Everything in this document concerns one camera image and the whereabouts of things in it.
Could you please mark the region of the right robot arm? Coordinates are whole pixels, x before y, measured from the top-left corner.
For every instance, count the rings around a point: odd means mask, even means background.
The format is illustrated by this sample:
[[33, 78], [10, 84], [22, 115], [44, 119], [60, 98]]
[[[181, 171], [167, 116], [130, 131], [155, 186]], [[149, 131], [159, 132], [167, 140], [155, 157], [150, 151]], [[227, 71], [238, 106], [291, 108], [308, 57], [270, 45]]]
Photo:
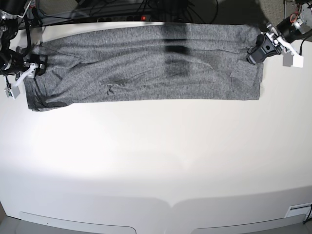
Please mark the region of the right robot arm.
[[[31, 35], [27, 10], [29, 0], [2, 0], [0, 2], [0, 74], [24, 75], [31, 65], [35, 67], [28, 77], [41, 76], [47, 69], [47, 56], [31, 54]], [[18, 33], [20, 23], [25, 23], [27, 47], [14, 51], [10, 42]]]

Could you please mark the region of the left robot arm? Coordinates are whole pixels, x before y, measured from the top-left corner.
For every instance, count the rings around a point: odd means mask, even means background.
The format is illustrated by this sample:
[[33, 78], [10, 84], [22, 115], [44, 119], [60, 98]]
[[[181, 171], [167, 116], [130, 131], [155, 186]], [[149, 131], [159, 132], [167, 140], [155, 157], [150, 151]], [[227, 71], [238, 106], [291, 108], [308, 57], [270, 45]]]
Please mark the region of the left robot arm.
[[251, 64], [262, 63], [267, 57], [290, 53], [290, 66], [302, 68], [304, 57], [302, 48], [297, 51], [292, 43], [296, 40], [306, 41], [312, 36], [312, 31], [304, 27], [312, 27], [312, 2], [310, 0], [292, 0], [296, 10], [284, 18], [277, 26], [267, 24], [267, 32], [256, 38], [256, 44], [248, 51], [247, 61]]

